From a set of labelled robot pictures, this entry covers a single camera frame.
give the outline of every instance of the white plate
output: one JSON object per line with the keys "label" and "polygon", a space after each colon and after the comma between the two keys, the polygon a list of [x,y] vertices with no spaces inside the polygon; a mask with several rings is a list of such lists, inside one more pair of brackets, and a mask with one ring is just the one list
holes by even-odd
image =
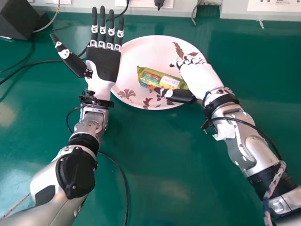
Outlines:
{"label": "white plate", "polygon": [[167,101],[155,91],[142,87],[137,66],[181,78],[178,68],[169,65],[186,55],[204,58],[195,46],[175,37],[151,35],[131,40],[122,46],[119,74],[111,91],[119,100],[137,108],[164,110],[180,106],[181,103]]}

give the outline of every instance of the electrical socket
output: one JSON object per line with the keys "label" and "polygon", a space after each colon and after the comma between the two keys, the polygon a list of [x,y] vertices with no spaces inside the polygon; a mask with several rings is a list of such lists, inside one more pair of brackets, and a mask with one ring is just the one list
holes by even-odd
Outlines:
{"label": "electrical socket", "polygon": [[[126,0],[115,0],[115,6],[125,7]],[[130,0],[129,7],[157,8],[154,0]],[[165,0],[162,8],[174,8],[174,0]]]}
{"label": "electrical socket", "polygon": [[[58,4],[58,0],[46,0],[47,4]],[[71,0],[61,0],[61,5],[72,5]]]}

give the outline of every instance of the green package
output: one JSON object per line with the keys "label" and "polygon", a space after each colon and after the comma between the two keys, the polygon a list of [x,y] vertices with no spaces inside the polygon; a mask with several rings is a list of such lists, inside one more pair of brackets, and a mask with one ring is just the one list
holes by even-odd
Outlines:
{"label": "green package", "polygon": [[156,70],[137,66],[138,80],[141,86],[154,90],[156,87],[164,89],[188,89],[183,79]]}

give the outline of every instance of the plug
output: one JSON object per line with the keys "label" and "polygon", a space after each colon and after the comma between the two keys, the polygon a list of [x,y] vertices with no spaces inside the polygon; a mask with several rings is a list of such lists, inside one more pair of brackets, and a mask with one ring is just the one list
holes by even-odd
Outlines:
{"label": "plug", "polygon": [[165,0],[155,0],[155,6],[158,7],[158,11],[161,9],[163,6]]}

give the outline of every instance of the wire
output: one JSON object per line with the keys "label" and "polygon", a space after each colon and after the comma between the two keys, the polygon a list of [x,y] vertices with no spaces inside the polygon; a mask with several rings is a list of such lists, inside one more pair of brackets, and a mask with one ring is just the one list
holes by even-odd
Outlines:
{"label": "wire", "polygon": [[165,2],[165,0],[163,0],[162,3],[158,5],[158,11],[160,11],[160,9],[163,6],[164,2]]}
{"label": "wire", "polygon": [[266,226],[273,226],[271,215],[269,212],[269,199],[273,195],[275,188],[277,187],[282,174],[285,172],[286,169],[286,163],[284,161],[280,161],[280,168],[278,169],[277,174],[274,176],[272,182],[269,185],[269,188],[267,189],[266,193],[263,196],[262,202],[263,202],[263,211],[264,211],[264,223]]}
{"label": "wire", "polygon": [[235,119],[235,118],[231,118],[231,117],[217,117],[217,118],[213,118],[210,119],[210,122],[216,121],[216,120],[229,120],[229,121],[236,121],[239,123],[242,123],[246,126],[249,126],[255,130],[258,131],[258,133],[264,137],[265,139],[267,139],[269,141],[269,143],[272,145],[272,147],[274,148],[275,152],[278,155],[278,158],[280,160],[280,168],[278,169],[277,174],[274,176],[272,182],[270,183],[266,193],[263,196],[262,199],[262,204],[263,204],[263,212],[264,212],[264,223],[266,226],[273,226],[272,220],[271,220],[271,216],[270,216],[270,212],[269,212],[269,199],[270,197],[273,195],[281,177],[282,174],[285,172],[286,169],[286,163],[283,161],[282,155],[280,154],[276,144],[274,143],[274,141],[265,133],[263,132],[261,129],[259,129],[257,126],[254,126],[246,121],[240,120],[240,119]]}
{"label": "wire", "polygon": [[[115,16],[114,18],[117,19],[117,18],[120,17],[121,15],[124,15],[125,12],[126,12],[127,9],[128,9],[129,4],[130,4],[130,0],[127,0],[127,6],[125,7],[125,9],[124,9],[120,14],[118,14],[117,16]],[[80,54],[78,54],[79,57],[81,57],[81,56],[86,52],[87,46],[88,46],[89,44],[90,44],[90,42],[86,45],[86,47],[84,48],[84,50],[83,50]]]}
{"label": "wire", "polygon": [[48,24],[46,24],[44,27],[33,31],[32,33],[40,32],[40,31],[43,31],[46,28],[48,28],[54,22],[54,20],[56,19],[57,15],[59,14],[60,7],[61,7],[61,0],[58,0],[58,5],[57,5],[57,8],[56,8],[56,12],[55,12],[55,15],[53,16],[53,18],[51,19],[51,21]]}
{"label": "wire", "polygon": [[124,170],[122,169],[122,167],[115,160],[113,160],[110,156],[108,156],[107,154],[100,152],[100,151],[98,151],[98,153],[103,155],[104,157],[110,159],[119,168],[121,175],[123,177],[124,188],[126,191],[126,216],[124,218],[124,226],[127,226],[128,209],[129,209],[129,192],[128,192],[128,181],[127,181],[126,174],[124,173]]}
{"label": "wire", "polygon": [[25,199],[27,199],[27,197],[30,195],[30,193],[28,193],[26,196],[24,196],[20,201],[18,201],[15,205],[13,205],[11,208],[9,208],[8,211],[6,211],[2,217],[0,217],[0,220],[6,218],[12,211],[14,211],[22,202],[25,201]]}
{"label": "wire", "polygon": [[19,61],[18,63],[16,63],[16,64],[14,64],[14,65],[12,65],[12,66],[10,66],[10,67],[8,67],[8,68],[6,68],[6,69],[0,71],[0,74],[4,73],[4,72],[6,72],[6,71],[8,71],[8,70],[10,70],[10,69],[12,69],[12,68],[18,66],[19,64],[23,63],[24,61],[28,60],[28,59],[31,57],[31,55],[33,54],[33,52],[34,52],[34,45],[35,45],[35,42],[34,42],[34,39],[32,38],[32,47],[31,47],[29,53],[26,55],[26,57],[24,57],[24,58],[23,58],[21,61]]}
{"label": "wire", "polygon": [[73,108],[72,110],[70,110],[70,111],[67,113],[67,115],[66,115],[66,118],[65,118],[65,120],[66,120],[66,125],[67,125],[67,128],[68,128],[68,130],[69,130],[69,132],[70,132],[71,134],[73,133],[73,131],[72,131],[72,129],[71,129],[70,126],[69,126],[69,121],[68,121],[69,116],[70,116],[70,114],[71,114],[72,112],[75,112],[75,111],[77,111],[77,110],[83,109],[84,107],[85,107],[85,106],[75,107],[75,108]]}
{"label": "wire", "polygon": [[197,23],[196,23],[195,19],[193,18],[193,16],[194,16],[196,9],[201,4],[220,6],[220,5],[222,5],[222,0],[198,0],[198,2],[195,5],[195,7],[193,8],[192,14],[191,14],[191,20],[195,26],[197,25]]}
{"label": "wire", "polygon": [[279,152],[276,144],[274,143],[274,141],[265,133],[263,132],[261,129],[259,129],[257,126],[254,126],[246,121],[243,121],[243,120],[240,120],[240,119],[235,119],[235,118],[231,118],[231,117],[217,117],[217,118],[213,118],[213,119],[210,119],[209,121],[213,122],[213,121],[216,121],[216,120],[229,120],[229,121],[236,121],[236,122],[239,122],[239,123],[242,123],[246,126],[249,126],[255,130],[257,130],[257,132],[262,136],[264,137],[265,139],[267,139],[269,141],[269,143],[272,145],[273,149],[275,150],[276,154],[278,155],[278,158],[279,160],[282,160],[283,161],[283,158],[282,158],[282,155],[281,153]]}
{"label": "wire", "polygon": [[4,79],[2,79],[0,81],[0,85],[5,83],[8,79],[10,79],[11,77],[13,77],[16,73],[18,73],[19,71],[21,71],[22,69],[26,68],[26,67],[31,67],[34,65],[39,65],[39,64],[44,64],[44,63],[59,63],[61,62],[61,60],[41,60],[41,61],[35,61],[29,64],[25,64],[22,67],[19,67],[17,70],[15,70],[14,72],[12,72],[11,74],[9,74],[7,77],[5,77]]}
{"label": "wire", "polygon": [[[69,119],[69,116],[72,112],[74,111],[77,111],[77,110],[80,110],[82,108],[84,108],[85,106],[81,106],[81,107],[75,107],[73,108],[72,110],[70,110],[67,115],[66,115],[66,124],[67,124],[67,128],[69,130],[69,132],[72,134],[73,131],[72,129],[70,128],[69,126],[69,122],[68,122],[68,119]],[[124,226],[127,226],[127,220],[128,220],[128,210],[129,210],[129,192],[128,192],[128,181],[127,181],[127,177],[126,177],[126,174],[124,173],[124,170],[122,169],[122,167],[114,160],[112,159],[110,156],[108,156],[107,154],[103,153],[103,152],[100,152],[98,151],[99,154],[103,155],[104,157],[110,159],[120,170],[121,172],[121,175],[123,177],[123,181],[124,181],[124,187],[125,187],[125,191],[126,191],[126,216],[125,216],[125,219],[124,219]]]}
{"label": "wire", "polygon": [[[130,0],[127,0],[127,6],[126,6],[126,8],[125,8],[119,15],[115,16],[115,19],[118,18],[118,17],[120,17],[121,15],[124,15],[124,14],[125,14],[125,12],[126,12],[127,9],[128,9],[128,6],[129,6],[129,1],[130,1]],[[88,44],[86,45],[86,47],[84,48],[84,50],[83,50],[80,54],[78,54],[79,57],[81,57],[81,56],[86,52],[87,46],[88,46]],[[23,65],[22,67],[18,68],[17,70],[15,70],[15,71],[12,72],[11,74],[9,74],[6,78],[4,78],[3,80],[1,80],[1,81],[0,81],[0,85],[3,84],[4,82],[6,82],[8,79],[10,79],[11,77],[13,77],[16,73],[18,73],[20,70],[22,70],[22,69],[24,69],[24,68],[26,68],[26,67],[34,66],[34,65],[38,65],[38,64],[43,64],[43,63],[58,63],[58,62],[62,62],[62,61],[61,61],[61,60],[44,60],[44,61],[35,61],[35,62],[26,64],[26,65]]]}

